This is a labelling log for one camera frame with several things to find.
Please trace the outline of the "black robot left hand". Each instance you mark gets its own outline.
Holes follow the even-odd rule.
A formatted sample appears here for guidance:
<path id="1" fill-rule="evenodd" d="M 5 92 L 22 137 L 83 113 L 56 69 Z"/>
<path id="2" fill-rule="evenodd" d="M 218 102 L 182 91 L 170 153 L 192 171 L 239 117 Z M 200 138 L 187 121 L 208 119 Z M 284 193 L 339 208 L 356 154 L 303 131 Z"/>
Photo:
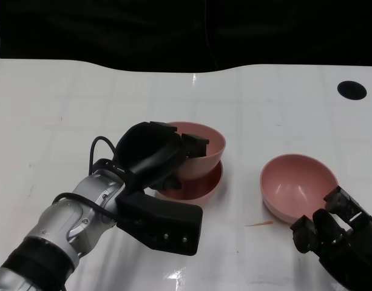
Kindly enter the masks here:
<path id="1" fill-rule="evenodd" d="M 141 122 L 118 141 L 113 161 L 127 173 L 130 189 L 180 190 L 175 172 L 188 158 L 205 157 L 208 144 L 207 138 L 179 134 L 165 122 Z"/>

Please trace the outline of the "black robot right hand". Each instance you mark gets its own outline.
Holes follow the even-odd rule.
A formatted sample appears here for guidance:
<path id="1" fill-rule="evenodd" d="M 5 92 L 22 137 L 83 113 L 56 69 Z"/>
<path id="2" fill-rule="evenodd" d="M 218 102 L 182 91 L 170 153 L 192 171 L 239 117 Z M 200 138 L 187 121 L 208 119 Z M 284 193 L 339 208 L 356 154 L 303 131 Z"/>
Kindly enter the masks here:
<path id="1" fill-rule="evenodd" d="M 346 289 L 372 290 L 372 216 L 339 186 L 324 200 L 312 218 L 291 225 L 296 249 L 315 253 Z"/>

